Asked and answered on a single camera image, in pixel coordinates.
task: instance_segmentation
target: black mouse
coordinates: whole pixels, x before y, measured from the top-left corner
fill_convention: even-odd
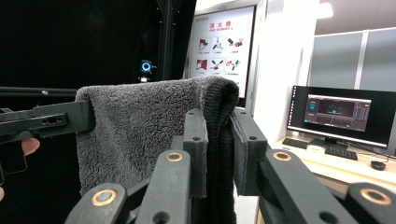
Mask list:
[[[372,167],[375,170],[383,171],[387,165],[381,161],[372,161]]]

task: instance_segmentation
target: white wall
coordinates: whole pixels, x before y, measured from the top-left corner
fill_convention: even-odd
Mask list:
[[[268,0],[253,111],[270,146],[286,134],[292,86],[306,84],[318,2]]]

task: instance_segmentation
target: ceiling light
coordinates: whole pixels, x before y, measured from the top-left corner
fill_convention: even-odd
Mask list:
[[[330,18],[332,15],[332,5],[330,5],[330,3],[322,3],[318,5],[317,19]]]

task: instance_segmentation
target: desk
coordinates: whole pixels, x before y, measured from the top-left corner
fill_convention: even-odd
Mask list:
[[[310,138],[293,136],[290,138],[309,142]],[[331,155],[318,156],[309,153],[305,149],[285,146],[282,144],[284,138],[277,141],[271,147],[273,149],[285,149],[298,156],[309,170],[314,173],[318,180],[325,186],[347,192],[347,186],[356,182],[369,182],[384,187],[396,193],[396,161],[389,160],[385,164],[384,171],[377,171],[371,167],[371,161],[386,161],[385,157],[374,153],[363,151],[355,147],[347,150],[358,153],[358,160],[353,161]]]

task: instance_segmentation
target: fire extinguisher instruction poster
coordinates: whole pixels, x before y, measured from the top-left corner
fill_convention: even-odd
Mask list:
[[[245,98],[254,7],[195,16],[191,77],[221,76],[234,81]]]

